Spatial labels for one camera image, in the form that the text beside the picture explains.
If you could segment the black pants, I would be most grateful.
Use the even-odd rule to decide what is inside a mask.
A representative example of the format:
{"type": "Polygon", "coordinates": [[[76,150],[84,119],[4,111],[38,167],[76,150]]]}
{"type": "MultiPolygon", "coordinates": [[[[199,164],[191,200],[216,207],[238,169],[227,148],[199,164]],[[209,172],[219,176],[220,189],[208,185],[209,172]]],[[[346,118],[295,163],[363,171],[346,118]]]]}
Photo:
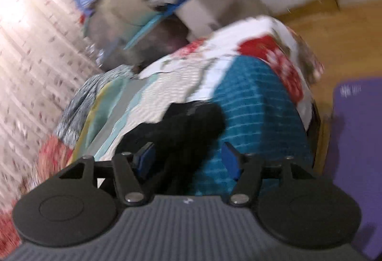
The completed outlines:
{"type": "Polygon", "coordinates": [[[144,174],[136,158],[129,160],[143,191],[186,195],[225,127],[223,110],[214,102],[172,103],[159,122],[143,122],[125,133],[115,153],[136,155],[152,143],[154,154],[144,174]]]}

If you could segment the teal checkered blanket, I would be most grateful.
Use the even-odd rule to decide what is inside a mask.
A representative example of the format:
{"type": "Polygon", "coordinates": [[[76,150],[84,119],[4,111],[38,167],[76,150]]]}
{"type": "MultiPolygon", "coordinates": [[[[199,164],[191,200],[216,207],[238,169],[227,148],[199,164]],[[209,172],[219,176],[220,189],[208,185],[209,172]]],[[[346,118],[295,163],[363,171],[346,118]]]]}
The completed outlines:
{"type": "Polygon", "coordinates": [[[312,164],[300,115],[276,73],[261,60],[249,56],[214,59],[189,100],[218,104],[226,121],[224,133],[195,175],[193,195],[227,195],[234,188],[236,183],[221,160],[224,142],[264,159],[295,156],[312,164]]]}

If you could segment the white teal patterned bedsheet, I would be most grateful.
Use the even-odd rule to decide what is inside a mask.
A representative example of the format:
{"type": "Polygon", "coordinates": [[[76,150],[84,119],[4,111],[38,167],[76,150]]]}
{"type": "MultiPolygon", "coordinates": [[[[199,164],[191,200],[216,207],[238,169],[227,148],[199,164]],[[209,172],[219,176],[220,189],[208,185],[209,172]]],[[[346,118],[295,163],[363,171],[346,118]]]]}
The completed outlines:
{"type": "Polygon", "coordinates": [[[210,100],[234,59],[166,56],[136,80],[120,78],[107,84],[87,116],[71,161],[86,155],[106,161],[124,134],[143,122],[159,122],[172,103],[210,100]]]}

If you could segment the red floral patchwork quilt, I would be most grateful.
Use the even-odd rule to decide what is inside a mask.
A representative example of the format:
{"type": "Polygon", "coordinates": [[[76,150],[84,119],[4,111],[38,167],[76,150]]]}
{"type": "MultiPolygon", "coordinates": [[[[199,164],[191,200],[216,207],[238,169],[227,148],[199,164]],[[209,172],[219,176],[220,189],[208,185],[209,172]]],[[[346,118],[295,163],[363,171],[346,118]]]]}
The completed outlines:
{"type": "Polygon", "coordinates": [[[133,68],[120,65],[85,81],[64,109],[53,134],[42,144],[31,173],[23,177],[17,189],[16,199],[67,166],[82,130],[91,137],[88,142],[92,142],[132,78],[133,68]]]}

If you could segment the purple mat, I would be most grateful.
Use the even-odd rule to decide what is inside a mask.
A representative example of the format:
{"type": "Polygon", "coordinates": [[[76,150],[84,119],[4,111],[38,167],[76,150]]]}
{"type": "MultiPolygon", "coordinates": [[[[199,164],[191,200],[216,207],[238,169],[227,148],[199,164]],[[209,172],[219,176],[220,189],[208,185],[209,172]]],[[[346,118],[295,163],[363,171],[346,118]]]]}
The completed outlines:
{"type": "Polygon", "coordinates": [[[361,225],[352,245],[375,260],[381,256],[381,79],[339,84],[324,175],[358,202],[361,225]]]}

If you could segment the white red floral blanket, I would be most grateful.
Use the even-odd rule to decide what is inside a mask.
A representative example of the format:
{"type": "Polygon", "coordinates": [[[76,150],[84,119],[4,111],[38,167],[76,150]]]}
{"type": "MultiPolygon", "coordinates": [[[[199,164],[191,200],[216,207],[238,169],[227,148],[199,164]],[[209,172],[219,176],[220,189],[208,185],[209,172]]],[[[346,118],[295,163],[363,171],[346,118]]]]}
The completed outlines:
{"type": "Polygon", "coordinates": [[[309,87],[320,80],[323,65],[298,34],[270,16],[239,20],[198,38],[145,67],[138,77],[145,79],[206,62],[200,86],[187,99],[208,100],[239,56],[261,60],[276,73],[296,105],[304,127],[309,127],[313,117],[309,87]]]}

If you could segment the beige leaf print curtain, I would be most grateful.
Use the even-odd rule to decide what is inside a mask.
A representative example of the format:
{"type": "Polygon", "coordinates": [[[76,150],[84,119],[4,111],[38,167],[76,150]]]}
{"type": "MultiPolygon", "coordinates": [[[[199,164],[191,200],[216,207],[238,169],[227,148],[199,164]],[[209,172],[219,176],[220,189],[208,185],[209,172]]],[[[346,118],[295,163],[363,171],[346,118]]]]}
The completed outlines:
{"type": "Polygon", "coordinates": [[[99,73],[74,0],[1,0],[1,210],[77,89],[99,73]]]}

